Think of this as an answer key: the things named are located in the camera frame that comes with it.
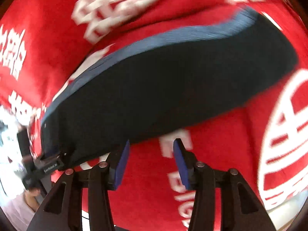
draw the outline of silver screw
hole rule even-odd
[[[230,169],[230,174],[233,176],[236,176],[238,174],[238,171],[235,168]]]
[[[101,167],[101,168],[105,168],[105,167],[108,166],[108,163],[105,162],[105,161],[102,161],[102,162],[100,162],[100,163],[98,164],[98,166]]]
[[[69,168],[69,169],[67,169],[67,170],[65,171],[65,174],[68,175],[68,176],[70,176],[72,173],[74,173],[74,170],[71,169],[71,168]]]
[[[205,164],[202,161],[198,161],[198,162],[196,162],[196,166],[197,167],[204,167]]]

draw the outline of red cloth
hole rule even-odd
[[[95,18],[97,21],[105,18],[99,9],[89,13],[93,7],[92,10],[82,7],[84,3],[94,6],[93,1],[15,0],[0,21],[2,34],[12,28],[18,34],[25,30],[21,42],[24,41],[27,52],[18,79],[14,77],[16,72],[10,74],[10,68],[0,67],[0,98],[25,121],[32,108],[41,110],[32,126],[37,153],[40,152],[39,119],[45,106],[67,79],[67,83],[74,79],[74,75],[70,76],[88,53],[104,49],[99,54],[102,57],[166,30],[225,21],[246,3],[277,23],[300,60],[296,72],[243,107],[176,134],[133,145],[123,183],[109,194],[116,225],[136,231],[187,229],[194,194],[184,190],[172,159],[172,142],[176,137],[182,138],[186,148],[213,168],[236,167],[267,209],[307,186],[308,40],[302,22],[287,4],[282,0],[145,0],[149,6],[142,7],[136,0],[126,0],[122,5],[123,0],[113,0],[110,7],[101,8],[109,15],[108,9],[113,9],[127,16],[128,21],[123,25],[104,21],[112,26],[91,31]],[[77,25],[76,18],[87,19],[76,16],[77,12],[88,15],[90,23]],[[114,19],[117,13],[109,18]],[[96,42],[109,29],[111,32]],[[76,170],[97,162],[98,159],[82,164]],[[87,211],[86,190],[83,209]]]

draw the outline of person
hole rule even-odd
[[[26,231],[39,204],[35,197],[40,195],[40,189],[25,190],[2,207],[3,212],[17,231]]]

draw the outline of pink shirt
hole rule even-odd
[[[24,193],[10,200],[3,207],[3,212],[17,231],[26,231],[35,214],[24,201]]]

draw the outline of blue trim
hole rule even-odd
[[[188,41],[201,41],[228,38],[236,35],[239,32],[251,27],[256,19],[258,12],[250,7],[237,12],[235,16],[221,24],[211,26],[188,26],[167,31],[158,35],[154,35],[143,40],[130,44],[110,55],[100,59],[80,76],[78,76],[67,88],[51,103],[42,118],[41,125],[44,124],[46,118],[69,96],[75,93],[79,88],[87,82],[98,76],[100,73],[107,70],[109,67],[118,62],[129,58],[133,55],[140,54],[151,49],[162,46],[172,45],[176,43]]]

